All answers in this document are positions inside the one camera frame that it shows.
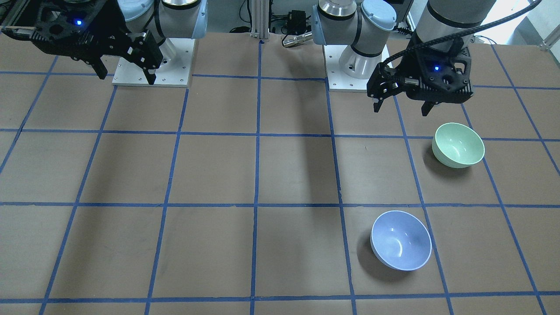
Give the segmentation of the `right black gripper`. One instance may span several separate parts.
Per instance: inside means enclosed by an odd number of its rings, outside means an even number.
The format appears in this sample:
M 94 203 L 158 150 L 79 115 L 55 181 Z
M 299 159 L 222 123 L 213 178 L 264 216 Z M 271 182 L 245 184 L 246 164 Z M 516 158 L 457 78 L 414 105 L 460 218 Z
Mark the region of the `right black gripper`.
M 100 80 L 108 70 L 103 56 L 135 64 L 148 84 L 156 81 L 163 54 L 150 30 L 127 25 L 153 6 L 151 0 L 17 0 L 8 10 L 2 33 L 31 42 L 40 51 L 89 65 Z

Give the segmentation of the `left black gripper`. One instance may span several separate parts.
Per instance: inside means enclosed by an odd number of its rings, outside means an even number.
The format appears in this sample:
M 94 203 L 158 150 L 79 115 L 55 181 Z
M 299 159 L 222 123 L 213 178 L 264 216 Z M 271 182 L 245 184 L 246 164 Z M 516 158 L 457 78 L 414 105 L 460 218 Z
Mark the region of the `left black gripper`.
M 412 100 L 424 101 L 422 116 L 428 116 L 437 103 L 459 104 L 474 95 L 472 58 L 464 38 L 445 39 L 449 46 L 441 51 L 435 46 L 443 43 L 443 38 L 429 45 L 412 37 L 405 50 L 378 63 L 367 83 L 375 113 L 386 98 L 402 92 Z

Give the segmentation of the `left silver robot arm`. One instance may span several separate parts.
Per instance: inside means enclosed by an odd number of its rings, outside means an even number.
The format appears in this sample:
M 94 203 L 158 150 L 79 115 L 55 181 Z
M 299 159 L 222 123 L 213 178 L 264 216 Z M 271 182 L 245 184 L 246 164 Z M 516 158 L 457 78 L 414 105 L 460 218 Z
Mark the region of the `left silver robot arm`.
M 429 0 L 396 68 L 381 61 L 397 24 L 396 11 L 384 0 L 320 0 L 313 7 L 311 28 L 315 44 L 347 46 L 346 70 L 356 67 L 356 58 L 366 60 L 358 77 L 368 79 L 375 112 L 387 98 L 404 92 L 423 101 L 422 115 L 427 116 L 437 104 L 472 97 L 468 43 L 492 6 L 493 0 Z

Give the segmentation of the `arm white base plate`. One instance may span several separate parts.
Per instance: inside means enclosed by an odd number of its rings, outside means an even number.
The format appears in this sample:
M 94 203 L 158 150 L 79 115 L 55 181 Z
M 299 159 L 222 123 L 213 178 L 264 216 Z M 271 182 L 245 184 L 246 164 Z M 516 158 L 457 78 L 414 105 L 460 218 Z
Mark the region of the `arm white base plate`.
M 325 45 L 323 52 L 329 91 L 334 92 L 366 92 L 372 72 L 389 56 L 387 46 L 374 57 L 359 55 L 348 45 Z
M 120 58 L 112 80 L 115 86 L 188 88 L 196 40 L 192 38 L 167 38 L 160 46 L 162 64 L 155 71 L 154 84 L 148 84 L 142 70 Z

